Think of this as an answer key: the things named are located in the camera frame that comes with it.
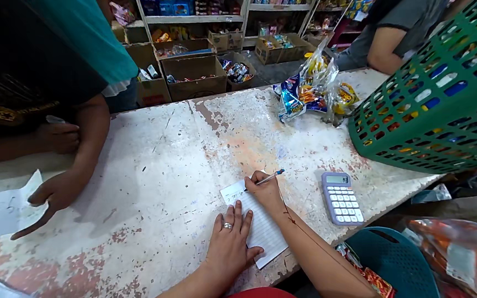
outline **black t-shirt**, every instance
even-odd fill
[[[72,122],[107,82],[22,0],[0,0],[0,136]]]

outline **hand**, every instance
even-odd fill
[[[36,130],[36,137],[50,151],[58,154],[73,153],[78,149],[78,130],[76,125],[63,124],[42,124]]]
[[[57,211],[69,207],[88,181],[89,178],[85,175],[70,169],[42,183],[28,201],[32,206],[40,206],[48,201],[49,207],[35,224],[16,232],[10,237],[10,240],[16,240],[36,231],[45,225]]]
[[[253,258],[264,252],[262,247],[246,247],[246,238],[250,232],[253,212],[250,210],[242,220],[242,202],[239,200],[229,206],[225,216],[218,214],[209,242],[206,260],[200,265],[206,269],[215,285],[227,288],[235,278],[247,267]],[[230,223],[233,228],[223,227]]]
[[[244,184],[246,185],[246,189],[261,203],[262,207],[273,216],[273,214],[277,212],[286,212],[286,207],[281,198],[277,178],[268,180],[261,185],[255,185],[255,183],[268,176],[267,173],[255,171],[251,179],[244,177]]]

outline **person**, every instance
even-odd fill
[[[108,83],[23,0],[0,0],[0,162],[33,153],[75,153],[72,166],[29,198],[49,202],[22,237],[68,207],[91,178],[110,124]],[[47,116],[66,123],[49,124]]]
[[[108,86],[102,91],[110,113],[135,110],[138,68],[111,30],[108,0],[26,0],[56,28]]]
[[[292,209],[283,202],[277,179],[261,185],[257,181],[268,177],[260,171],[251,179],[244,178],[248,191],[280,228],[282,235],[299,265],[323,298],[376,298],[378,293],[362,275],[317,235]],[[187,278],[159,295],[159,298],[191,297],[217,298],[233,284],[235,278],[252,261],[263,253],[261,247],[246,247],[250,231],[251,211],[242,217],[242,203],[229,206],[225,215],[218,214],[209,242],[207,257]],[[291,298],[275,288],[251,289],[232,296],[239,297],[281,297]]]
[[[370,66],[392,75],[403,56],[420,46],[439,20],[448,0],[377,0],[368,24],[336,63],[341,71]]]

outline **calculator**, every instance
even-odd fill
[[[325,172],[321,184],[332,222],[336,225],[361,225],[364,216],[346,173]]]

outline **written note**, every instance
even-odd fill
[[[42,184],[40,170],[20,189],[0,192],[0,236],[16,233],[38,221],[49,206],[32,207],[27,199]]]
[[[242,214],[253,211],[250,234],[246,240],[248,247],[260,246],[264,253],[255,258],[257,268],[261,269],[276,256],[281,254],[288,244],[281,234],[281,230],[264,210],[261,204],[248,191],[244,191],[244,180],[238,181],[220,191],[226,204],[235,205],[236,200],[242,202]]]

